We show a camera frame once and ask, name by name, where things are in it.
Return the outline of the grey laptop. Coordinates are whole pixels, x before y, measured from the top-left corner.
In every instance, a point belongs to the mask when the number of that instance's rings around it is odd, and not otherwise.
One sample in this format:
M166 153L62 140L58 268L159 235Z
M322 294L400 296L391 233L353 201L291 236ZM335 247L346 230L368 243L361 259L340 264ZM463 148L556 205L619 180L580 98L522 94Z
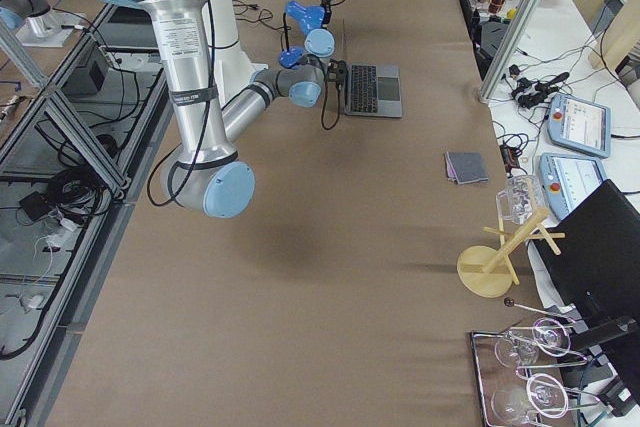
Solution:
M344 113L357 117L401 118L403 102L399 67L352 62L348 54L345 21L341 22L341 48L347 64Z

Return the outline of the blue desk lamp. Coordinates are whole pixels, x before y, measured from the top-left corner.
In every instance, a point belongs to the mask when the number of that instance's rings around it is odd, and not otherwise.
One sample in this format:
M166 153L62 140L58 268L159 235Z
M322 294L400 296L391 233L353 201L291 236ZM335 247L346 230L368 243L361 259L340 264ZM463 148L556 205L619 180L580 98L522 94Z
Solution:
M334 39L332 34L323 28L325 9L322 6L305 6L291 0L285 5L283 21L291 17L305 36L303 47L291 47L288 34L285 34L285 48L279 56L282 67L290 69L297 65L305 53L318 57L328 57L333 53Z

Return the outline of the folded grey cloth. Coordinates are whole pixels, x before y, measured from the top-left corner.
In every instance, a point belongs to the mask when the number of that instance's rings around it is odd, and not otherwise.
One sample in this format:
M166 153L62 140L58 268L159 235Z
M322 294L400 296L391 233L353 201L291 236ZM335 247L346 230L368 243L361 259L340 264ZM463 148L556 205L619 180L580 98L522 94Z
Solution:
M458 185L487 182L489 175L482 155L478 152L445 152L446 175Z

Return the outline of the clear glass mug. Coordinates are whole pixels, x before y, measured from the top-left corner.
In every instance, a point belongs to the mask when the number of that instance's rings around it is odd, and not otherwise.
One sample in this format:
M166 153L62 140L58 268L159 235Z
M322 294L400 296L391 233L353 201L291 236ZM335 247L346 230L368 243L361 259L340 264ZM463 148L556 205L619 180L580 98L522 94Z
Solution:
M539 210L542 210L540 221L550 214L542 186L533 175L509 178L504 189L496 194L496 206L500 222L509 221L517 225L524 224Z

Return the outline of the blue teach pendant far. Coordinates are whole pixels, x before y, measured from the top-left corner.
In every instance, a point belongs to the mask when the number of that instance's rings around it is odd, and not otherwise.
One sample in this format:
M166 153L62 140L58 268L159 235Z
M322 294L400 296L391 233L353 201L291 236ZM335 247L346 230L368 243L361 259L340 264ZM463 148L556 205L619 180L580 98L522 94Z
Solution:
M548 135L556 145L608 158L611 155L611 120L609 107L559 93L550 103Z

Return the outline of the blue teach pendant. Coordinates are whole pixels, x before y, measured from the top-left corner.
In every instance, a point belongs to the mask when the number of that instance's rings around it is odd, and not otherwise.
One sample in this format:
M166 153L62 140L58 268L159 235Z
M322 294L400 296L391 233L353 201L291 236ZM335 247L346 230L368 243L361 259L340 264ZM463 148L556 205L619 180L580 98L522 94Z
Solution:
M602 162L590 156L544 153L539 177L548 205L563 220L607 178Z
M556 145L608 158L611 155L611 120L609 107L559 93L550 103L548 135Z

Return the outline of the wooden mug tree stand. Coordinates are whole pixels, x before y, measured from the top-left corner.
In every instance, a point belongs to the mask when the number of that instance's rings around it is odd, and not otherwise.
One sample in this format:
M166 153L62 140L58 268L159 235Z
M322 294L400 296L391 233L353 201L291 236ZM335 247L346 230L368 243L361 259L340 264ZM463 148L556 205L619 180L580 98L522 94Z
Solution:
M543 225L549 216L548 207L538 207L514 232L503 233L505 238L499 249L475 245L463 250L457 259L457 273L464 284L474 294L485 298L497 298L506 294L513 284L520 283L510 254L526 240L543 240L555 255L561 254L557 239L564 239L564 233L550 233Z

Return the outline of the blue teach pendant near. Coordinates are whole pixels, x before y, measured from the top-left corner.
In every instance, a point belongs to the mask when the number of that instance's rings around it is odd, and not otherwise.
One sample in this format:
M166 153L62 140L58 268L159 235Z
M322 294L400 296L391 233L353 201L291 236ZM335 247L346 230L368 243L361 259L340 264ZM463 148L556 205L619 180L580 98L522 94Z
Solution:
M607 178L602 162L590 156L544 153L539 177L548 205L563 220Z

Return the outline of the black monitor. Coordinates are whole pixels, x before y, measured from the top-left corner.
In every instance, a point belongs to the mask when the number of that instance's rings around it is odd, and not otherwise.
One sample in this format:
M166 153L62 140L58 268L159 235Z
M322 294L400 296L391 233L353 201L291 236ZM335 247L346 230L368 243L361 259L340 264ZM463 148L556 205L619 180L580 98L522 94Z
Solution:
M559 224L565 236L555 254L531 242L548 275L545 303L574 306L593 327L629 317L639 320L639 212L611 180L604 181Z

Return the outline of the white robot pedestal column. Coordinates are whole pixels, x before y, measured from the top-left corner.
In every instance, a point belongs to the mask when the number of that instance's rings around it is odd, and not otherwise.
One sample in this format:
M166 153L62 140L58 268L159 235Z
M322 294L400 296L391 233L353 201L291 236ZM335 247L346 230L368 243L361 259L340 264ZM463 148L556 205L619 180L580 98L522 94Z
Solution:
M239 77L251 67L251 62L243 51L236 24L232 0L210 0L211 13L203 9L206 16L207 40L214 48L216 64L226 73Z

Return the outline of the aluminium frame post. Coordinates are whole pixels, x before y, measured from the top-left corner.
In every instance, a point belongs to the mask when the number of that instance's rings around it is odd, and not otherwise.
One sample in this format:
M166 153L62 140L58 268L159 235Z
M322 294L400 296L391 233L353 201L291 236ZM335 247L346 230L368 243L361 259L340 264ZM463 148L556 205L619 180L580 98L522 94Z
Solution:
M478 92L481 103L488 104L504 74L508 71L508 65L519 41L524 34L531 17L540 0L521 0L515 18L509 24L509 28L503 38L499 49L487 71Z

